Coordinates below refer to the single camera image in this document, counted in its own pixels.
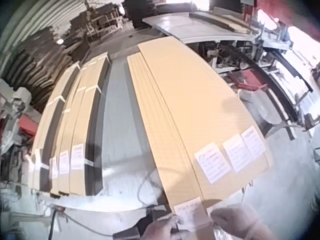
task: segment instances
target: label sticker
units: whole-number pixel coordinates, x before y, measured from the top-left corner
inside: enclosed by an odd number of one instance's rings
[[[36,149],[34,151],[35,155],[35,163],[34,163],[34,170],[39,171],[41,168],[41,157],[40,157],[40,150]]]
[[[51,161],[51,179],[56,179],[58,177],[58,165],[57,158],[54,156],[50,159]]]
[[[266,151],[266,146],[254,126],[249,127],[241,134],[241,136],[249,149],[253,160],[256,160]]]
[[[233,136],[222,145],[230,158],[235,172],[241,171],[252,161],[252,156],[240,134]]]
[[[85,153],[84,144],[78,144],[72,147],[72,152],[71,152],[71,169],[72,170],[83,170],[85,168],[84,153]]]
[[[59,174],[69,174],[70,172],[70,163],[69,163],[69,153],[64,151],[60,153],[59,157]]]
[[[210,223],[200,197],[175,205],[175,213],[183,219],[183,228],[197,228]]]
[[[231,170],[227,160],[214,142],[202,148],[194,156],[211,184]]]

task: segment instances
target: white glove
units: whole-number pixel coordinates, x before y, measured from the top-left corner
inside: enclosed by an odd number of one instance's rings
[[[189,231],[181,230],[171,233],[172,229],[177,229],[178,223],[181,223],[181,219],[176,215],[154,221],[146,228],[142,240],[184,240],[188,237]]]
[[[259,219],[257,212],[248,205],[230,205],[211,212],[212,220],[224,231],[245,240],[274,240],[270,230]]]

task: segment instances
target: electrical wire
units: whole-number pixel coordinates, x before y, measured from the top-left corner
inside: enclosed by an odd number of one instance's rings
[[[90,232],[92,232],[92,233],[94,233],[94,234],[98,234],[98,235],[103,236],[103,237],[110,237],[110,238],[113,237],[112,235],[103,234],[103,233],[101,233],[101,232],[95,231],[95,230],[93,230],[93,229],[91,229],[91,228],[83,225],[82,223],[78,222],[77,220],[74,220],[72,217],[70,217],[68,214],[64,213],[63,211],[60,211],[60,210],[58,210],[58,209],[55,209],[55,210],[58,211],[60,214],[64,215],[67,219],[71,220],[71,221],[74,222],[75,224],[83,227],[84,229],[87,229],[88,231],[90,231]]]
[[[51,240],[54,234],[54,225],[55,225],[55,218],[56,218],[57,211],[58,211],[57,209],[53,210],[48,240]]]

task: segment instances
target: corrugated metal ceiling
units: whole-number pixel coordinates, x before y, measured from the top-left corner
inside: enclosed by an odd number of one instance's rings
[[[91,6],[100,7],[119,0],[88,0]],[[0,76],[15,46],[48,26],[63,28],[79,13],[86,10],[84,0],[26,0],[11,16],[0,38]]]

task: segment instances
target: concrete floor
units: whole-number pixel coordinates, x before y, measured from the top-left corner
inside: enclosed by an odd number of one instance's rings
[[[107,42],[99,45],[91,54],[108,51],[115,55],[121,50],[126,51],[146,39],[158,37],[154,32],[148,36],[143,30],[134,37],[135,31],[125,29],[117,32]],[[274,157],[272,169],[254,180],[253,187],[246,191],[244,202],[251,204],[261,219],[270,227],[279,240],[294,240],[308,226],[314,216],[315,195],[320,190],[320,170],[313,159],[312,149],[320,147],[320,127],[315,129],[312,139],[307,132],[297,130],[297,139],[290,141],[285,129],[281,129],[267,139]],[[239,203],[240,192],[234,194],[219,205]],[[111,235],[133,226],[145,215],[145,210],[125,211],[118,213],[101,213],[67,209],[66,213],[77,221],[98,232]],[[27,239],[46,239],[48,229],[27,224]],[[54,240],[58,239],[109,239],[99,236],[65,219],[61,219],[61,232],[55,232]]]

